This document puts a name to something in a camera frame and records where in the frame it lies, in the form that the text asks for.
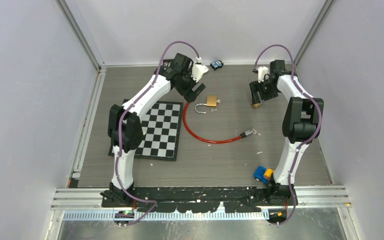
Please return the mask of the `red cable lock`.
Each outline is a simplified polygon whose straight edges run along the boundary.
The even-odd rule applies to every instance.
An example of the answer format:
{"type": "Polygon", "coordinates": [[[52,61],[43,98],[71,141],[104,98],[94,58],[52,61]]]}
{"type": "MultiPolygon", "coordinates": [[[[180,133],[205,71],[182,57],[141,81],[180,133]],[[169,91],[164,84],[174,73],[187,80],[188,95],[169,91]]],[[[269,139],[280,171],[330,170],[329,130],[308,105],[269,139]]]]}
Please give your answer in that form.
{"type": "Polygon", "coordinates": [[[227,137],[229,131],[225,133],[225,131],[227,130],[225,127],[224,128],[217,127],[215,123],[210,123],[209,126],[207,126],[206,125],[207,122],[204,122],[204,123],[195,122],[193,126],[198,130],[198,133],[195,133],[193,131],[193,128],[191,128],[187,123],[187,112],[188,112],[189,105],[190,105],[189,102],[185,103],[185,106],[182,111],[182,122],[186,131],[192,137],[194,137],[195,139],[201,142],[207,143],[209,145],[228,144],[228,143],[232,143],[240,139],[246,138],[248,136],[251,136],[252,134],[255,133],[255,129],[251,128],[251,129],[245,130],[242,133],[236,133],[234,137],[227,137]]]}

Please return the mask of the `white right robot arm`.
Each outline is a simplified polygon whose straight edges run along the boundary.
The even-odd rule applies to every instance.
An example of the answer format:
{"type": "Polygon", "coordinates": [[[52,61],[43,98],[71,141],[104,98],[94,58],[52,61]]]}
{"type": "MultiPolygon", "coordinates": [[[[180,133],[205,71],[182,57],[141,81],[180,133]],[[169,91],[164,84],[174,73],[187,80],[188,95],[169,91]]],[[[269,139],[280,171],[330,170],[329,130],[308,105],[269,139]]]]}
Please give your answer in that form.
{"type": "Polygon", "coordinates": [[[249,84],[254,108],[279,94],[288,101],[282,122],[285,141],[279,163],[274,170],[259,166],[253,175],[267,188],[264,199],[271,205],[279,205],[292,197],[301,158],[320,133],[324,101],[304,89],[296,74],[286,69],[284,60],[273,60],[269,67],[260,66],[253,72],[258,75],[249,84]]]}

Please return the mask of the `silver key bunch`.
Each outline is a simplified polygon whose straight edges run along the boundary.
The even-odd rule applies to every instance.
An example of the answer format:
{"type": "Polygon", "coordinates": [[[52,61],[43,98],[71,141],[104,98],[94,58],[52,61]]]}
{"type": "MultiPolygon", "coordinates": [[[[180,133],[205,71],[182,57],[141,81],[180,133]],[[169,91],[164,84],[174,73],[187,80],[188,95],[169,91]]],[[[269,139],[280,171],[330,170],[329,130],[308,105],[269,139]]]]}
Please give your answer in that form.
{"type": "Polygon", "coordinates": [[[252,133],[253,133],[254,135],[258,135],[258,136],[261,136],[261,135],[262,135],[262,134],[259,133],[255,128],[252,129],[252,133]]]}

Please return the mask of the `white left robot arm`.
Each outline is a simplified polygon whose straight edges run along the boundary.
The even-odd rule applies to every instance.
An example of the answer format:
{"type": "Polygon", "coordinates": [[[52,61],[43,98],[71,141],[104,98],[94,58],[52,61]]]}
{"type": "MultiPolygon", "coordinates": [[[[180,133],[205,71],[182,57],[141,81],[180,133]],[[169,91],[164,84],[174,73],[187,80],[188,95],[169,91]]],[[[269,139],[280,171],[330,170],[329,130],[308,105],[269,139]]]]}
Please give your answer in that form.
{"type": "Polygon", "coordinates": [[[136,149],[145,138],[142,119],[152,106],[172,89],[191,103],[205,89],[199,83],[209,68],[199,59],[177,53],[163,60],[147,84],[122,105],[114,104],[109,111],[108,136],[114,157],[113,177],[109,188],[101,193],[103,207],[128,207],[133,195],[133,165],[136,149]]]}

